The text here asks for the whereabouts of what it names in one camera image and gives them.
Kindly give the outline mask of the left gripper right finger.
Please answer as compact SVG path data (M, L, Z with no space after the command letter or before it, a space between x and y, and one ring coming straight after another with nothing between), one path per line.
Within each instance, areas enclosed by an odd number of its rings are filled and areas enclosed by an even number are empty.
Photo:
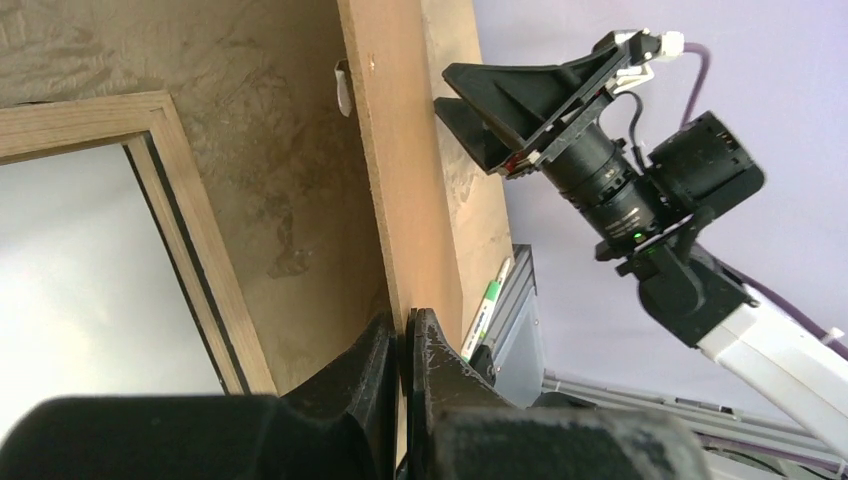
M447 343L432 309L406 327L409 479L709 479L698 441L662 413L519 408Z

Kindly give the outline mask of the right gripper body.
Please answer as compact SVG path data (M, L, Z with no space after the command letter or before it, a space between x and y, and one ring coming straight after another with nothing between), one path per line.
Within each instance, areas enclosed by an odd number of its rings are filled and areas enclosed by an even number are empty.
M547 127L537 143L514 149L513 175L503 177L541 172L608 245L636 246L669 226L670 207L646 176L644 158L631 164L621 142L599 126L618 96L606 83L584 108Z

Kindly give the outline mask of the brown backing board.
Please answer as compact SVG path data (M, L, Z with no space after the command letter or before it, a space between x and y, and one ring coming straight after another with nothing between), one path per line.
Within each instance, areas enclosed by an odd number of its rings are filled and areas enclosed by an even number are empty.
M395 322L432 308L457 338L463 295L418 1L341 1L347 60Z

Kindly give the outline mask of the wooden picture frame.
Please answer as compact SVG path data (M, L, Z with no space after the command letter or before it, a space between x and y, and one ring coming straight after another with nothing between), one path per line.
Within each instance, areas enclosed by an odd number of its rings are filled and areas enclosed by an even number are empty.
M175 104L166 91L1 111L1 162L118 143L176 269L196 329L229 394L277 391Z

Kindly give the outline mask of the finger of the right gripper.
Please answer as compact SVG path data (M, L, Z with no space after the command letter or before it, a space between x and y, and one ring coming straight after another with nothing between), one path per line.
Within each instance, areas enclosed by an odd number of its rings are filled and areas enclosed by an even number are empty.
M437 117L486 174L512 176L516 110L497 95L439 97Z
M497 66L453 63L443 72L457 97L497 95L516 110L514 149L537 143L545 129L584 108L624 63L616 46L559 65Z

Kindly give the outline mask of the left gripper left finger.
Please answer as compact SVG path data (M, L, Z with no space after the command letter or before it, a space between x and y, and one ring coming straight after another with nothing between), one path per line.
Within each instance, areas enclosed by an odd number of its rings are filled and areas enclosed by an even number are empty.
M282 396L65 397L1 448L5 479L391 479L396 332L354 344Z

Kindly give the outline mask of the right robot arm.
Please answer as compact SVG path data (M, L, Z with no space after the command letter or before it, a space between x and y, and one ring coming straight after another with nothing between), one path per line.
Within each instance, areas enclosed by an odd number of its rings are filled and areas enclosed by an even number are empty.
M686 111L650 153L610 138L602 112L653 78L652 64L706 49L675 31L613 31L549 66L453 63L435 112L474 163L507 179L540 172L600 235L598 261L633 276L647 314L847 454L847 351L768 289L702 248L700 233L765 176L711 112Z

